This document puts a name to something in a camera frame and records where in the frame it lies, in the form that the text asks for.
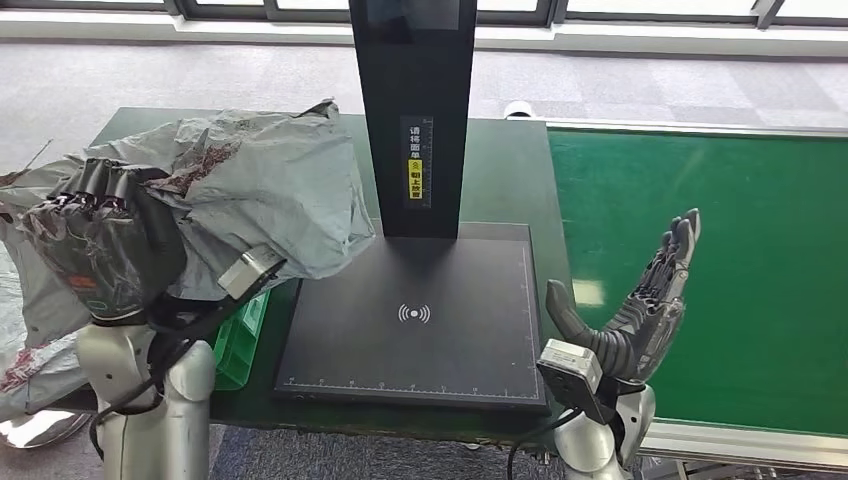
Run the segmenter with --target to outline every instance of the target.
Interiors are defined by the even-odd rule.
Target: crumpled plastic wrap
[[[88,158],[170,174],[145,186],[171,207],[186,247],[186,269],[168,290],[177,297],[223,298],[218,277],[262,243],[288,260],[267,289],[333,275],[374,236],[352,140],[330,101],[300,115],[225,111],[184,119],[2,177],[0,213],[8,215],[0,239],[8,253],[0,252],[0,421],[85,383],[74,332],[88,323],[88,310],[17,228],[21,213]]]
[[[374,236],[353,142],[329,101],[295,116],[180,120],[84,154],[171,174],[148,192],[172,207],[185,240],[188,266],[168,291],[181,298],[223,298],[218,277],[262,243],[288,260],[273,287],[337,273]]]
[[[0,222],[0,236],[5,240],[7,234],[22,236],[11,224]],[[46,345],[25,344],[23,298],[15,264],[0,248],[0,421],[35,412],[86,383],[74,350],[76,333]]]

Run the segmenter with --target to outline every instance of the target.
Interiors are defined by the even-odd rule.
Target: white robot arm
[[[565,341],[550,340],[537,366],[565,412],[541,430],[555,429],[568,480],[629,477],[624,466],[654,417],[654,392],[646,382],[680,327],[683,287],[700,233],[697,209],[674,218],[638,285],[600,331],[580,319],[562,283],[548,282],[546,307]],[[510,452],[510,479],[519,443]]]

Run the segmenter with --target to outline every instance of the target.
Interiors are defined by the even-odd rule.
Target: yellow label
[[[424,188],[421,180],[423,179],[423,165],[420,159],[409,159],[409,199],[421,200],[424,198]]]

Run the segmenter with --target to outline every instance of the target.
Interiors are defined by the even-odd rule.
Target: robot hand finger
[[[551,316],[562,337],[570,343],[588,348],[583,341],[590,336],[589,326],[586,325],[574,307],[574,299],[566,286],[558,280],[548,280],[545,296],[545,308]]]

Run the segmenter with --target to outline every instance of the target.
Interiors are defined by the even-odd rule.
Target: floor
[[[119,106],[295,111],[334,96],[362,113],[349,48],[0,43],[0,169],[86,145]],[[470,114],[525,100],[538,115],[848,129],[848,63],[625,59],[479,52]],[[494,479],[506,453],[451,443],[217,427],[213,479]],[[98,478],[85,435],[0,448],[0,478]],[[519,455],[517,478],[562,478]]]

